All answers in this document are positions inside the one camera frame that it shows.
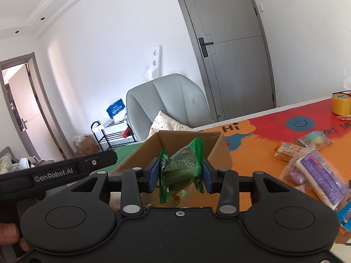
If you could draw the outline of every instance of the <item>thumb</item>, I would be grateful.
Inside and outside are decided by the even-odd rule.
[[[18,242],[20,233],[13,223],[0,223],[0,245],[11,245]]]

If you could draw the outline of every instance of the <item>blue smiley face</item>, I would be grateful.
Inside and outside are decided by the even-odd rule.
[[[293,117],[287,120],[285,125],[295,132],[305,132],[315,127],[315,121],[307,117]]]

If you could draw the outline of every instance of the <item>yellow tape roll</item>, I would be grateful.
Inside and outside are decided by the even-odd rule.
[[[351,114],[351,96],[344,93],[337,93],[332,95],[333,113],[339,116],[346,116]]]

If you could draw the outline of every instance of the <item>pile of clothes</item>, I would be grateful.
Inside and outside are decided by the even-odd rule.
[[[26,157],[21,158],[18,163],[13,163],[11,155],[6,153],[0,158],[0,174],[34,168],[42,161],[43,160],[38,159],[37,157]]]

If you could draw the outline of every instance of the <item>open cardboard box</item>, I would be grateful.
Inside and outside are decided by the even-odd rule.
[[[215,169],[231,169],[232,160],[221,132],[162,130],[153,134],[152,137],[139,146],[110,175],[121,175],[123,171],[133,167],[146,168],[155,157],[160,156],[161,149],[166,150],[168,155],[171,156],[179,149],[187,146],[196,137],[204,138],[204,159],[208,159]],[[153,206],[175,207],[175,204],[171,201],[163,205],[160,204],[158,188],[152,194],[144,194],[142,199],[144,204],[152,203]],[[210,195],[206,192],[201,194],[196,190],[195,185],[192,184],[187,188],[187,194],[178,207],[211,206],[215,210],[218,199],[219,194]]]

